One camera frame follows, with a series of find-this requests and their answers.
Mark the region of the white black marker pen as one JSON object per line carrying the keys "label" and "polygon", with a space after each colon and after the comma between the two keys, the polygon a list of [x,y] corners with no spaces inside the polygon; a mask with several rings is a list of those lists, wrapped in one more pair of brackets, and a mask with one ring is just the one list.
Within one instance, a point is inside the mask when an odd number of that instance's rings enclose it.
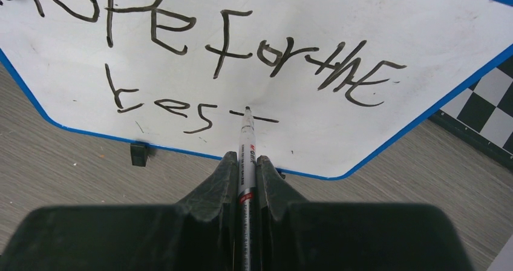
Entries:
{"label": "white black marker pen", "polygon": [[252,112],[244,110],[240,131],[237,190],[237,255],[235,270],[260,270],[258,212],[256,210],[255,133]]}

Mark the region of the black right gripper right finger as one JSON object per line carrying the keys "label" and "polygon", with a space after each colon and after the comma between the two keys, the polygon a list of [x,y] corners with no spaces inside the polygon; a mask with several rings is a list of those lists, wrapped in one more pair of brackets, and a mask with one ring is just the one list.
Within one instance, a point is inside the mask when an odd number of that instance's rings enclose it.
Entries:
{"label": "black right gripper right finger", "polygon": [[422,203],[310,201],[256,165],[264,270],[472,270],[448,216]]}

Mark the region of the blue framed whiteboard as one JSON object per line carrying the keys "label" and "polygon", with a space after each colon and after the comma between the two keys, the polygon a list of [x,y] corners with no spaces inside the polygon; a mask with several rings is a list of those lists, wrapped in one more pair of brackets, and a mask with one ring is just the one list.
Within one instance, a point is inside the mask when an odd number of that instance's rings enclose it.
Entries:
{"label": "blue framed whiteboard", "polygon": [[354,173],[512,54],[512,0],[1,0],[56,127],[219,159],[245,107],[283,171]]}

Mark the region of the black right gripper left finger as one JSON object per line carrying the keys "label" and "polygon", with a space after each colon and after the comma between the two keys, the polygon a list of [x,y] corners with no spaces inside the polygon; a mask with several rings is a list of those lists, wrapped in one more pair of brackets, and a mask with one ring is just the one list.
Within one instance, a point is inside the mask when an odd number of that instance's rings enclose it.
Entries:
{"label": "black right gripper left finger", "polygon": [[237,155],[174,204],[41,207],[18,226],[2,270],[232,270]]}

